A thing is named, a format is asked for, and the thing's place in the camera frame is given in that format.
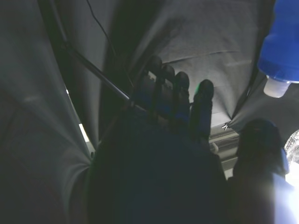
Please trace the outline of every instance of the black cable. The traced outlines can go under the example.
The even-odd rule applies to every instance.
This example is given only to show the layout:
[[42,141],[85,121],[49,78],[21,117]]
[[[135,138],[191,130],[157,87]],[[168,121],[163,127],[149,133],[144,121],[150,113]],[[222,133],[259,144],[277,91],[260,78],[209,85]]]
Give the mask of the black cable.
[[[89,7],[89,9],[90,9],[90,12],[91,12],[91,14],[92,14],[94,20],[97,22],[97,24],[99,25],[99,27],[100,27],[101,30],[103,31],[105,37],[107,38],[108,43],[109,43],[109,45],[110,45],[110,48],[111,48],[111,50],[112,50],[113,56],[116,58],[115,48],[114,48],[114,46],[113,46],[113,44],[112,44],[112,42],[111,42],[109,36],[107,35],[105,29],[103,28],[103,26],[101,25],[101,23],[99,22],[99,20],[98,20],[97,17],[95,16],[95,14],[93,13],[93,8],[92,8],[92,6],[91,6],[89,0],[86,0],[86,2],[87,2],[87,4],[88,4],[88,7]],[[128,75],[128,73],[127,73],[127,71],[125,70],[125,68],[124,68],[123,65],[122,65],[122,67],[123,67],[123,69],[124,69],[124,72],[125,72],[126,76],[127,76],[128,79],[129,79],[130,84],[132,85],[132,87],[134,87],[133,82],[132,82],[130,76]]]

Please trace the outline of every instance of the white bottle tip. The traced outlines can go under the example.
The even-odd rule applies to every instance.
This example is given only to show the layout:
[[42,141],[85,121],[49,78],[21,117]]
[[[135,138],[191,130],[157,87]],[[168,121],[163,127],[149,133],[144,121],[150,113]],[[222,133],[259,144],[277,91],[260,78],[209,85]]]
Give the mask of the white bottle tip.
[[263,92],[269,97],[280,98],[288,90],[291,82],[280,82],[269,77]]

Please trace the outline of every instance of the cord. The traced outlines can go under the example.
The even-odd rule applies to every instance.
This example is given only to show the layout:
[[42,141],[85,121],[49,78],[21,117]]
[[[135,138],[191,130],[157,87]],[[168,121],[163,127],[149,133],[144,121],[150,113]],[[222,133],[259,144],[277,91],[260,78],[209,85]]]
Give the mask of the cord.
[[[97,22],[97,24],[99,25],[99,27],[100,27],[101,30],[103,31],[105,37],[107,38],[108,43],[109,43],[109,46],[110,46],[110,48],[111,48],[111,50],[112,50],[112,53],[113,53],[114,58],[116,58],[115,48],[114,48],[114,46],[113,46],[113,44],[112,44],[112,42],[111,42],[109,36],[107,35],[105,29],[103,28],[103,26],[101,25],[101,23],[99,22],[99,20],[98,20],[97,17],[95,16],[95,14],[93,13],[93,8],[92,8],[92,6],[91,6],[89,0],[86,0],[86,2],[87,2],[87,4],[88,4],[88,7],[89,7],[89,9],[90,9],[90,12],[91,12],[91,14],[92,14],[94,20]],[[125,70],[124,65],[122,65],[122,68],[123,68],[123,70],[124,70],[126,76],[128,77],[128,80],[129,80],[130,84],[132,85],[132,87],[134,87],[133,82],[132,82],[130,76],[128,75],[127,71]]]

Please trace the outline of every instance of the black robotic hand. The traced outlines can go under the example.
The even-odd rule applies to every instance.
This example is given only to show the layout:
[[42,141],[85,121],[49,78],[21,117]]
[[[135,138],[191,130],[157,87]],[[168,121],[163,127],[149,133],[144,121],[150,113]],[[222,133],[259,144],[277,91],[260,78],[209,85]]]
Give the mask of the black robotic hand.
[[93,159],[90,223],[225,223],[226,180],[209,150],[213,84],[189,103],[189,79],[152,58],[130,107]]

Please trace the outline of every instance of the blue plastic container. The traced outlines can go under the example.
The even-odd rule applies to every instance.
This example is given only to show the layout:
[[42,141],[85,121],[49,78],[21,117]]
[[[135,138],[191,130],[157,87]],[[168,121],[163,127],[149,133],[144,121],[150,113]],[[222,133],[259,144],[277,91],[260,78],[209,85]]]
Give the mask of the blue plastic container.
[[264,93],[279,98],[299,83],[299,0],[277,0],[274,12],[257,65],[269,76]]

